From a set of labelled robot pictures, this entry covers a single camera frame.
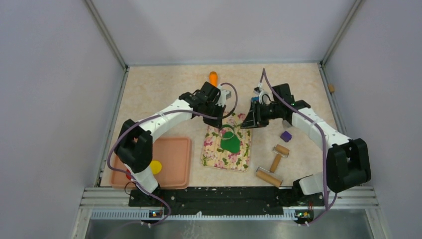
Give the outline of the green dough disc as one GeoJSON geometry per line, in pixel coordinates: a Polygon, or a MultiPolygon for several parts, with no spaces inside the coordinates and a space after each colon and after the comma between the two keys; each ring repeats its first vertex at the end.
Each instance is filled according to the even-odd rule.
{"type": "Polygon", "coordinates": [[[230,153],[238,153],[240,151],[240,140],[236,135],[229,140],[220,140],[220,147],[230,153]]]}

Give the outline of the floral cutting board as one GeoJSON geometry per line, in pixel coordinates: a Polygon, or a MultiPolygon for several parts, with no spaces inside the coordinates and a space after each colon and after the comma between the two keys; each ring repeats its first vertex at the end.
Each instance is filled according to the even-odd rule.
{"type": "Polygon", "coordinates": [[[232,113],[222,121],[222,125],[229,124],[234,127],[235,135],[240,140],[240,151],[238,153],[230,153],[221,149],[219,129],[211,126],[207,127],[200,155],[200,164],[202,166],[238,172],[248,170],[252,132],[249,129],[240,128],[245,117],[246,114],[244,113],[232,113]]]}

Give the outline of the wooden double-ended roller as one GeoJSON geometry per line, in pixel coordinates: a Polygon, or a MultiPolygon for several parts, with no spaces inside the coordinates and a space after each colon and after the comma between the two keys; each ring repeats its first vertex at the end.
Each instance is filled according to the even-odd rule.
{"type": "Polygon", "coordinates": [[[275,172],[281,162],[281,159],[287,158],[290,155],[290,150],[284,146],[277,144],[273,147],[272,151],[275,153],[275,156],[269,169],[258,167],[255,172],[255,176],[260,180],[270,184],[271,186],[280,188],[283,180],[278,179],[275,175],[275,172]]]}

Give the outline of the round metal cutter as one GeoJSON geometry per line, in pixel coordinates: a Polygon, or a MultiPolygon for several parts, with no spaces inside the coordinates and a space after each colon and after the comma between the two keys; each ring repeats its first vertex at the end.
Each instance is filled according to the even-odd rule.
{"type": "Polygon", "coordinates": [[[234,127],[229,124],[223,124],[218,130],[221,140],[229,140],[235,136],[234,127]]]}

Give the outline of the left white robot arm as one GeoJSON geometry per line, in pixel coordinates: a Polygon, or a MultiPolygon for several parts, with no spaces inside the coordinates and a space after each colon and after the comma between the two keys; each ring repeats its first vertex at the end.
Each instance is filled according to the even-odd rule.
{"type": "Polygon", "coordinates": [[[142,191],[140,198],[146,205],[153,206],[160,198],[159,183],[150,166],[154,142],[173,127],[196,116],[202,117],[209,126],[221,128],[226,100],[231,93],[221,85],[205,82],[199,90],[181,94],[156,114],[139,121],[128,119],[123,123],[111,153],[125,165],[123,173],[142,191]]]}

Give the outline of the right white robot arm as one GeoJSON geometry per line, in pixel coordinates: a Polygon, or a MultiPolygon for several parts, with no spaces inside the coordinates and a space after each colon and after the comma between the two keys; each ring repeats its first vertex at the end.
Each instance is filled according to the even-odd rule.
{"type": "Polygon", "coordinates": [[[320,118],[306,101],[296,101],[289,84],[274,86],[271,100],[267,100],[268,94],[261,86],[254,93],[258,99],[251,100],[242,129],[266,127],[270,120],[283,119],[305,133],[323,152],[323,171],[294,182],[292,199],[296,204],[305,205],[312,194],[339,193],[371,180],[367,143],[343,135],[320,118]]]}

